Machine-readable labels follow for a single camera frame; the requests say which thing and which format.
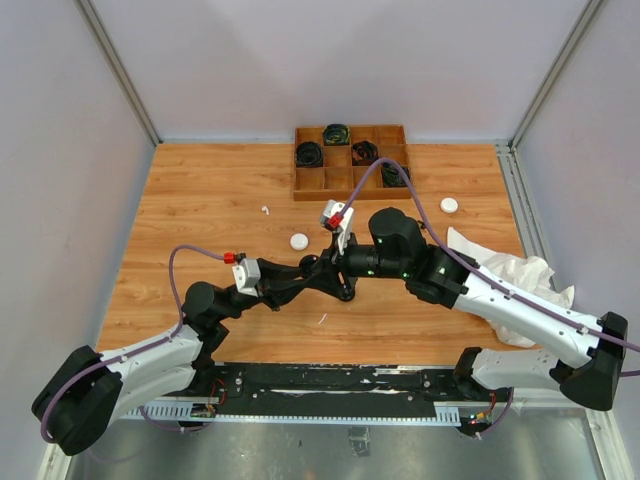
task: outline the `red wire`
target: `red wire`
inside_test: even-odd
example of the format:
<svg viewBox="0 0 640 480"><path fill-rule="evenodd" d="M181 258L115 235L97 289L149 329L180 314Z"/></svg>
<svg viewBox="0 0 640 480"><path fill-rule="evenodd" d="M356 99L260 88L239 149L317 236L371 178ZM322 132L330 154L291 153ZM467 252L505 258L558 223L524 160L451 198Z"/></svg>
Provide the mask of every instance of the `red wire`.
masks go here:
<svg viewBox="0 0 640 480"><path fill-rule="evenodd" d="M218 404L218 407L220 407L220 406L222 406L224 401L227 399L227 387L224 384L224 382L222 380L220 380L219 378L216 378L213 381L213 385L211 386L211 393L209 394L209 400L207 401L207 405L211 405L211 399L212 399L213 395L216 393L216 382L218 382L220 385L222 385L222 388L224 389L223 392L222 392L222 397L220 398L220 403Z"/></svg>

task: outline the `white arm casing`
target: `white arm casing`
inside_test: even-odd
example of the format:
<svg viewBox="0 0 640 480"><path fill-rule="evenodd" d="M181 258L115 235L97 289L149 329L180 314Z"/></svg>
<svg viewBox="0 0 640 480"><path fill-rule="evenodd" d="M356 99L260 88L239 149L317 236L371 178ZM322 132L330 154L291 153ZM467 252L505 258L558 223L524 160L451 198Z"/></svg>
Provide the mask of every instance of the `white arm casing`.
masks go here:
<svg viewBox="0 0 640 480"><path fill-rule="evenodd" d="M537 304L565 316L569 320L581 323L589 328L602 331L598 318L593 315L567 310L526 292L510 283L499 279L486 267L480 267L482 273L500 282L511 292L528 297ZM586 332L575 329L555 320L548 315L534 310L519 301L505 296L473 273L465 282L468 292L460 295L454 308L464 312L480 315L504 325L511 330L542 345L548 353L562 360L573 368L579 368L589 362L589 348L596 348L599 339Z"/></svg>
<svg viewBox="0 0 640 480"><path fill-rule="evenodd" d="M545 388L560 385L549 376L558 358L546 350L497 352L483 348L473 362L471 377L489 390L503 387Z"/></svg>
<svg viewBox="0 0 640 480"><path fill-rule="evenodd" d="M172 327L160 335L125 348L102 352L103 360L125 356L124 362L117 362L107 367L122 376L122 390L109 425L139 405L189 386L195 374L191 362L200 353L202 342L188 325L184 325L180 333L170 341L134 357L127 357L128 353L141 346L168 337L174 329L175 327Z"/></svg>

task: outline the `red connector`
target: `red connector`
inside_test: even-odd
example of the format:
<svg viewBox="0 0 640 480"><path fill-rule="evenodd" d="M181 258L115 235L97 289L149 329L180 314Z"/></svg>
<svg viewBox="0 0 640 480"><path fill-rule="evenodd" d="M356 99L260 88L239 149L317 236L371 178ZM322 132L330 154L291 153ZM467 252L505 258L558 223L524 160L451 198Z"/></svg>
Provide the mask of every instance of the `red connector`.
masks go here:
<svg viewBox="0 0 640 480"><path fill-rule="evenodd" d="M227 252L224 254L224 263L232 265L236 263L236 254L233 252Z"/></svg>
<svg viewBox="0 0 640 480"><path fill-rule="evenodd" d="M333 214L333 216L329 219L327 223L332 229L335 230L336 228L338 228L343 218L344 217L342 216L342 214L340 212L337 212Z"/></svg>

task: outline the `wooden tray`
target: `wooden tray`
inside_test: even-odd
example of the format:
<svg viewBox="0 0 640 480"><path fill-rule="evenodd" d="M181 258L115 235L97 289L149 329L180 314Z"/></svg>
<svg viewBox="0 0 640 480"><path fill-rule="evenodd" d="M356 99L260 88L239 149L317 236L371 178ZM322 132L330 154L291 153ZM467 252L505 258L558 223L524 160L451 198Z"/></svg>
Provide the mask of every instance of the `wooden tray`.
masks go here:
<svg viewBox="0 0 640 480"><path fill-rule="evenodd" d="M407 142L402 125L349 125L351 140L349 145L324 145L322 132L325 127L296 128L293 149L293 199L346 200L362 179L369 167L351 165L351 145L368 140L378 147L378 154L392 158L400 165L411 166L407 157ZM303 142L316 142L322 147L324 165L316 168L296 168L296 149ZM411 198L407 187L387 188L382 185L380 167L365 184L358 199L381 200L390 198Z"/></svg>

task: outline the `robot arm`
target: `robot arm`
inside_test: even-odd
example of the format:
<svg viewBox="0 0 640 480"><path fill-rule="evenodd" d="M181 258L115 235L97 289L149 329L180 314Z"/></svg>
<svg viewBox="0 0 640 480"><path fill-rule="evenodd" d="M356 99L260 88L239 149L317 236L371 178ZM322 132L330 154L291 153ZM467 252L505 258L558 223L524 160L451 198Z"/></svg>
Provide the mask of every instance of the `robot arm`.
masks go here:
<svg viewBox="0 0 640 480"><path fill-rule="evenodd" d="M53 407L47 429L63 451L73 455L92 445L126 412L171 392L192 389L199 374L213 364L212 353L228 330L220 323L239 318L263 303L274 311L312 288L341 301L355 296L358 278L396 278L420 300L490 318L530 338L542 350L497 352L467 348L454 370L460 391L478 398L478 391L503 387L559 389L567 398L597 410L611 408L624 349L538 312L511 298L518 293L574 321L624 339L627 322L608 313L602 318L561 309L495 278L509 295L494 290L456 263L440 247L426 243L418 223L400 210L386 208L369 221L371 245L358 245L351 233L353 209L335 222L343 204L330 201L321 223L332 232L329 248L308 255L298 267L278 265L243 254L225 256L233 263L235 284L227 288L198 282L187 291L182 306L184 325L123 349L98 354L85 346L72 353L32 406L42 420L53 395L74 375L100 360L119 361L78 381ZM486 275L474 259L461 255ZM170 340L135 356L128 354L162 337Z"/></svg>

